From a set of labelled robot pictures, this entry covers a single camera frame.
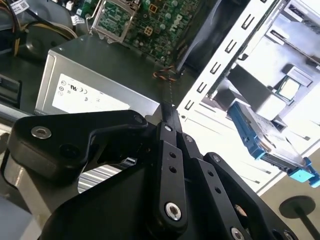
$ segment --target metal screw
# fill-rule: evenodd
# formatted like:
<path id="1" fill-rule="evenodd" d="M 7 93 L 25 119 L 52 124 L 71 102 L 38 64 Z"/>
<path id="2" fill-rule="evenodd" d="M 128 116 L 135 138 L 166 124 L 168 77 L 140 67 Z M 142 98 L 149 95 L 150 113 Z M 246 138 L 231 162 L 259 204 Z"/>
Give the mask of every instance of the metal screw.
<path id="1" fill-rule="evenodd" d="M 172 202 L 168 202 L 165 205 L 165 213 L 174 221 L 179 221 L 181 219 L 181 210 L 180 208 Z"/>
<path id="2" fill-rule="evenodd" d="M 169 127 L 168 125 L 165 125 L 164 128 L 167 129 L 169 132 L 172 131 L 171 127 Z"/>
<path id="3" fill-rule="evenodd" d="M 48 139 L 51 137 L 51 131 L 45 126 L 35 126 L 31 129 L 31 134 L 37 139 Z"/>
<path id="4" fill-rule="evenodd" d="M 143 122 L 143 120 L 141 119 L 141 117 L 138 116 L 138 115 L 134 116 L 134 120 L 136 120 L 138 123 L 142 123 L 142 122 Z"/>
<path id="5" fill-rule="evenodd" d="M 242 235 L 242 233 L 235 227 L 231 228 L 231 234 L 235 240 L 245 240 L 245 237 Z"/>
<path id="6" fill-rule="evenodd" d="M 220 163 L 220 158 L 219 157 L 217 157 L 216 155 L 212 155 L 212 157 L 217 163 Z"/>
<path id="7" fill-rule="evenodd" d="M 284 231 L 283 233 L 288 240 L 294 240 L 294 238 L 287 231 Z"/>
<path id="8" fill-rule="evenodd" d="M 188 142 L 190 142 L 190 143 L 192 143 L 192 142 L 194 141 L 194 140 L 192 139 L 192 137 L 190 137 L 190 136 L 188 136 L 188 135 L 187 135 L 185 138 L 186 138 L 186 139 L 188 140 Z"/>

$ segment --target wire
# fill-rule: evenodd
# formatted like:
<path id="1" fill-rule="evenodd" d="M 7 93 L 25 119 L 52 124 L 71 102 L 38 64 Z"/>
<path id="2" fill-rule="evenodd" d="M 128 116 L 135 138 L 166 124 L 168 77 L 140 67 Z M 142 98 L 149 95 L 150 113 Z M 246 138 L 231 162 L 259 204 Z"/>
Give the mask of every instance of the wire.
<path id="1" fill-rule="evenodd" d="M 7 11 L 11 17 L 12 17 L 12 33 L 14 35 L 14 43 L 13 43 L 13 47 L 12 47 L 12 52 L 13 55 L 16 56 L 18 53 L 18 47 L 19 47 L 19 43 L 20 43 L 20 38 L 18 37 L 21 33 L 21 26 L 20 23 L 18 21 L 18 18 L 16 16 L 16 14 L 14 13 L 10 3 L 8 0 L 0 0 L 0 5 L 2 6 L 1 9 L 6 8 Z"/>
<path id="2" fill-rule="evenodd" d="M 164 81 L 176 82 L 177 79 L 171 76 L 170 70 L 174 68 L 174 65 L 161 69 L 159 71 L 155 71 L 152 75 L 156 79 L 161 79 Z"/>
<path id="3" fill-rule="evenodd" d="M 55 22 L 51 22 L 51 24 L 55 25 L 56 27 L 58 28 L 61 28 L 61 29 L 64 29 L 66 30 L 68 33 L 70 33 L 75 39 L 78 37 L 78 35 L 75 33 L 75 31 L 73 31 L 71 28 L 65 26 L 65 25 L 62 25 L 62 24 L 59 24 L 59 23 L 55 23 Z"/>
<path id="4" fill-rule="evenodd" d="M 25 11 L 31 15 L 33 18 L 35 18 L 37 21 L 30 22 L 23 27 L 21 27 L 19 20 L 17 18 L 17 15 L 14 13 L 11 5 L 10 5 L 9 0 L 0 0 L 0 9 L 6 11 L 8 14 L 11 15 L 12 17 L 12 33 L 14 35 L 14 41 L 13 41 L 13 47 L 12 47 L 12 52 L 13 55 L 16 56 L 18 54 L 19 50 L 19 44 L 20 44 L 20 34 L 21 32 L 25 32 L 30 26 L 36 26 L 44 29 L 48 29 L 51 31 L 54 31 L 61 35 L 63 38 L 66 40 L 71 40 L 74 38 L 77 38 L 77 34 L 72 31 L 69 27 L 64 26 L 59 23 L 51 23 L 48 22 L 41 17 L 39 17 L 37 14 L 35 14 L 33 11 L 30 9 L 26 9 Z"/>
<path id="5" fill-rule="evenodd" d="M 27 29 L 28 29 L 29 27 L 31 27 L 31 26 L 36 26 L 36 27 L 40 27 L 40 28 L 44 28 L 44 29 L 49 29 L 49 30 L 54 31 L 54 32 L 56 32 L 57 34 L 61 35 L 61 36 L 62 36 L 63 38 L 65 38 L 66 40 L 71 40 L 71 39 L 72 39 L 72 37 L 68 36 L 67 34 L 63 33 L 62 31 L 60 31 L 60 30 L 58 30 L 58 29 L 56 29 L 56 28 L 53 28 L 53 27 L 51 27 L 51 26 L 48 26 L 48 25 L 46 25 L 46 24 L 44 24 L 44 23 L 40 23 L 40 22 L 38 22 L 38 21 L 34 21 L 34 22 L 31 22 L 31 23 L 28 23 L 28 24 L 24 25 L 24 26 L 22 27 L 22 29 L 23 29 L 23 30 L 27 30 Z"/>

